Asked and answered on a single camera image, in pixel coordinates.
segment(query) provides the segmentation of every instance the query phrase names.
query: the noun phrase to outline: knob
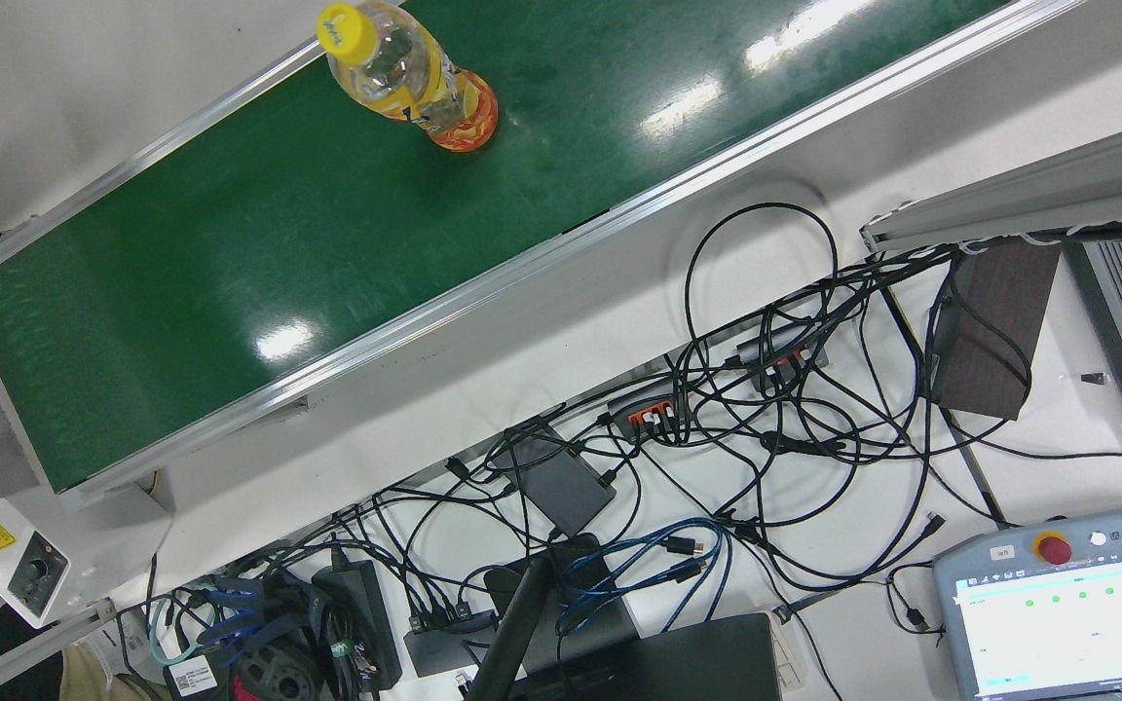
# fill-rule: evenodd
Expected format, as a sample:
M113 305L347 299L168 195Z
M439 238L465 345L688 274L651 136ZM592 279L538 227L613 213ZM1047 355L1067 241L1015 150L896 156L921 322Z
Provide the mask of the knob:
M1073 559L1073 546L1063 537L1048 535L1037 542L1037 555L1050 564L1065 564Z
M49 568L46 564L45 560L37 559L37 560L31 560L31 562L28 563L27 571L28 571L28 578L36 580L48 575Z

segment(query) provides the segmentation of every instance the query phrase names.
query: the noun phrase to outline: green conveyor belt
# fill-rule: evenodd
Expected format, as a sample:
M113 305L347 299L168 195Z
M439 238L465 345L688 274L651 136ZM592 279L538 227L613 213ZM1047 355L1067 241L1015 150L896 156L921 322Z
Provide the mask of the green conveyor belt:
M1001 4L410 0L498 94L489 145L311 63L0 265L1 377L74 487Z

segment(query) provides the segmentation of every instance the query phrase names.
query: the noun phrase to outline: emergency stop button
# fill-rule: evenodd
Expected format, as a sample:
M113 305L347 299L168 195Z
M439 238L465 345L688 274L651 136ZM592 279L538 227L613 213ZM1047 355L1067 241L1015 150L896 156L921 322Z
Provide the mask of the emergency stop button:
M1033 542L1033 553L1050 564L1067 564L1073 559L1073 546L1067 544L1064 534L1057 532L1042 533Z

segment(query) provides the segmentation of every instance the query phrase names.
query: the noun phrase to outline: red button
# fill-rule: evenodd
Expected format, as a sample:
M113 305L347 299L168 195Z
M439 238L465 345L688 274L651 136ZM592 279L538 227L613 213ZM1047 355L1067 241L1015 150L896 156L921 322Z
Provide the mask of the red button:
M1064 538L1048 535L1037 545L1037 555L1050 564L1064 564L1073 559L1073 546Z

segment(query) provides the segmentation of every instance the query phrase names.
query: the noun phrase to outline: plastic bottle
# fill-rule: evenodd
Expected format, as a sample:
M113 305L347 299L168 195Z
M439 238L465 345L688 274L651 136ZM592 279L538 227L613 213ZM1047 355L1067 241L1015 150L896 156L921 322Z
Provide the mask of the plastic bottle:
M381 0L334 3L320 13L320 44L331 75L359 103L413 122L450 151L472 151L496 129L496 94L408 12Z

